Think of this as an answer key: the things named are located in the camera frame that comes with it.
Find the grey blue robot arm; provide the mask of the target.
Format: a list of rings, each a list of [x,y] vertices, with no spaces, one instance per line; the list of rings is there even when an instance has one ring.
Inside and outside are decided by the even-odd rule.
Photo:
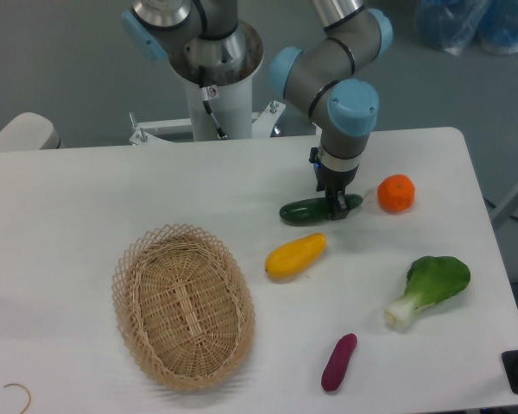
[[[357,206],[347,193],[376,126],[379,97],[355,72],[383,54],[393,40],[389,19],[360,1],[317,1],[325,38],[309,52],[282,49],[268,69],[273,90],[320,130],[309,160],[321,198],[285,221],[340,220]],[[195,141],[249,139],[251,81],[263,58],[259,34],[240,19],[234,1],[135,1],[122,24],[151,60],[167,60],[186,89]]]

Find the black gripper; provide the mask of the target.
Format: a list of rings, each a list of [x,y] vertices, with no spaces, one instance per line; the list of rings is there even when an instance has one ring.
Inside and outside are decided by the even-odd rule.
[[[345,194],[345,189],[357,174],[358,157],[340,159],[323,147],[312,147],[309,162],[313,165],[317,191],[325,194],[326,217],[332,221],[345,219],[357,207],[357,194]]]

